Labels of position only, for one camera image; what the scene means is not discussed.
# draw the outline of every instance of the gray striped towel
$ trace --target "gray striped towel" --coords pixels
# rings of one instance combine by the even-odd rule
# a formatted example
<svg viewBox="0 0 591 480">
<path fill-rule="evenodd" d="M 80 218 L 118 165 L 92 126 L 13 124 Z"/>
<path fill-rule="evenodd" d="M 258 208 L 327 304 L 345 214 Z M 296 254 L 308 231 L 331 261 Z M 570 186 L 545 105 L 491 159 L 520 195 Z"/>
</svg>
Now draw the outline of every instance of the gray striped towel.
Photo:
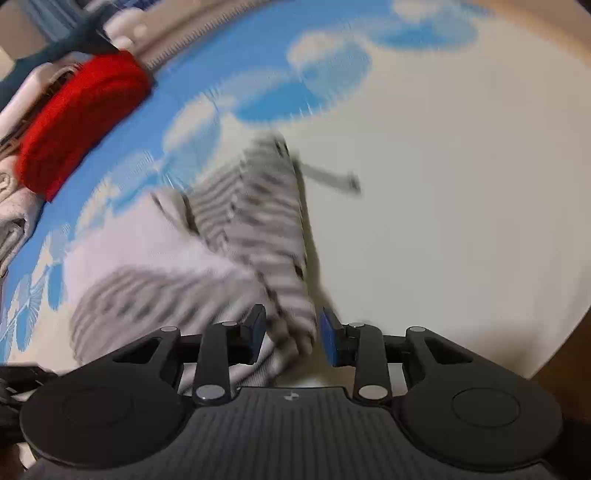
<svg viewBox="0 0 591 480">
<path fill-rule="evenodd" d="M 174 209 L 181 204 L 174 195 L 184 201 L 183 211 Z M 150 257 L 136 261 L 135 253 L 127 255 L 77 302 L 70 330 L 80 363 L 164 325 L 192 335 L 211 323 L 241 322 L 257 303 L 267 310 L 267 335 L 255 365 L 230 368 L 234 386 L 268 384 L 311 352 L 316 314 L 305 282 L 300 193 L 281 137 L 255 141 L 239 163 L 221 168 L 185 195 L 169 190 L 144 197 L 120 218 L 124 228 L 110 229 L 108 243 L 104 232 L 93 233 L 66 257 L 67 289 L 76 281 L 72 271 L 92 271 L 92 262 L 102 261 L 104 255 L 96 251 L 100 245 L 107 251 L 116 248 L 114 241 L 141 242 L 136 250 Z M 158 209 L 157 221 L 146 213 L 148 208 Z M 164 237 L 156 235 L 159 225 L 171 235 L 169 251 Z M 158 241 L 150 250 L 146 244 L 153 236 Z M 201 266 L 201 258 L 207 266 Z M 199 267 L 190 268 L 193 262 Z M 186 369 L 181 389 L 190 384 L 193 372 L 194 367 Z"/>
</svg>

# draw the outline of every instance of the white cloth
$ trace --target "white cloth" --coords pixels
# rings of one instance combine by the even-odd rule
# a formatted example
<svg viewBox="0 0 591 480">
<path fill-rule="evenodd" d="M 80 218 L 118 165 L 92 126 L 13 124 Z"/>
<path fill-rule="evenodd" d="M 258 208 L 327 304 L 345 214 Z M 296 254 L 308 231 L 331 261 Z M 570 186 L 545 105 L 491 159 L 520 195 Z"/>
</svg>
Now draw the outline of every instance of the white cloth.
<svg viewBox="0 0 591 480">
<path fill-rule="evenodd" d="M 157 190 L 142 195 L 126 212 L 76 241 L 64 260 L 69 303 L 77 305 L 101 279 L 125 267 L 255 278 L 254 270 L 215 254 L 192 233 L 186 212 L 179 192 Z"/>
<path fill-rule="evenodd" d="M 104 29 L 111 43 L 120 50 L 129 50 L 141 38 L 146 26 L 142 20 L 147 15 L 141 8 L 131 7 L 118 11 L 105 24 Z"/>
<path fill-rule="evenodd" d="M 18 180 L 14 174 L 14 165 L 17 160 L 17 155 L 0 160 L 0 202 L 6 200 L 18 188 Z"/>
<path fill-rule="evenodd" d="M 0 277 L 35 231 L 43 199 L 21 187 L 0 203 Z"/>
<path fill-rule="evenodd" d="M 41 98 L 61 65 L 44 63 L 33 69 L 14 94 L 7 106 L 0 112 L 0 138 L 10 133 L 27 111 Z"/>
</svg>

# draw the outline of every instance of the stack of folded clothes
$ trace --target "stack of folded clothes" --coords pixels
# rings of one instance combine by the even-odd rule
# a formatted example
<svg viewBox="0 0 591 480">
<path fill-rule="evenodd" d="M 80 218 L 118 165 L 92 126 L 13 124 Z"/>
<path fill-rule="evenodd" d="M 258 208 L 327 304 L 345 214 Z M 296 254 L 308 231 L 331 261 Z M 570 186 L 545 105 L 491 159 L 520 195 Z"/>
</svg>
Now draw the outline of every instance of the stack of folded clothes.
<svg viewBox="0 0 591 480">
<path fill-rule="evenodd" d="M 151 91 L 151 76 L 99 31 L 94 12 L 70 36 L 17 60 L 0 82 L 0 277 L 90 149 Z M 85 64 L 70 53 L 95 54 Z"/>
</svg>

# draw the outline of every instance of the striped cloth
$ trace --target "striped cloth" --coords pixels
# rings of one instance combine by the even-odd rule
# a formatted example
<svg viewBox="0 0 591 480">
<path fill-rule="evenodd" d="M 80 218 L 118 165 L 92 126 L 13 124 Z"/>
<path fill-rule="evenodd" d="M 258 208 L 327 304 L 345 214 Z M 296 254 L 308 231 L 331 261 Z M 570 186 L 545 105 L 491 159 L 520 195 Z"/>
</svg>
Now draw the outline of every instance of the striped cloth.
<svg viewBox="0 0 591 480">
<path fill-rule="evenodd" d="M 255 365 L 232 367 L 230 381 L 268 384 L 310 353 L 316 337 L 299 195 L 283 139 L 255 141 L 239 163 L 220 169 L 184 197 L 187 229 L 197 233 L 208 253 L 234 262 L 236 271 L 122 267 L 79 301 L 71 320 L 75 358 L 85 364 L 164 325 L 192 335 L 211 323 L 241 322 L 259 303 L 268 318 L 261 354 Z M 193 373 L 194 367 L 186 369 L 181 388 L 190 385 Z"/>
</svg>

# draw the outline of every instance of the blue leaf pattern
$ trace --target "blue leaf pattern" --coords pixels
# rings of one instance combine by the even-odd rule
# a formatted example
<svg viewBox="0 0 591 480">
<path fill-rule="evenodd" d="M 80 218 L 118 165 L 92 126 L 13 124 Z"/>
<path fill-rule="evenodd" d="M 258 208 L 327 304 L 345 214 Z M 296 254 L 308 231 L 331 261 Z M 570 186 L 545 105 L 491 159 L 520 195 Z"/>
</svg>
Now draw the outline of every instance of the blue leaf pattern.
<svg viewBox="0 0 591 480">
<path fill-rule="evenodd" d="M 17 347 L 21 352 L 25 351 L 31 342 L 33 328 L 37 323 L 39 308 L 41 307 L 41 300 L 43 298 L 45 277 L 46 275 L 43 275 L 39 281 L 33 285 L 27 304 L 22 306 L 20 312 L 17 314 Z"/>
<path fill-rule="evenodd" d="M 21 281 L 18 283 L 17 290 L 15 292 L 15 298 L 17 306 L 22 307 L 29 298 L 29 292 L 31 290 L 31 276 L 23 275 Z"/>
<path fill-rule="evenodd" d="M 52 310 L 57 310 L 64 300 L 64 264 L 53 265 L 47 277 L 47 301 Z"/>
<path fill-rule="evenodd" d="M 69 238 L 70 225 L 65 223 L 53 229 L 48 238 L 49 253 L 54 262 L 60 262 L 66 254 L 66 245 Z"/>
<path fill-rule="evenodd" d="M 3 306 L 2 306 L 2 317 L 0 317 L 0 338 L 4 335 L 4 333 L 6 332 L 8 325 L 8 302 L 3 301 Z"/>
<path fill-rule="evenodd" d="M 14 324 L 12 324 L 0 340 L 0 362 L 6 363 L 12 351 L 12 338 L 14 337 Z"/>
</svg>

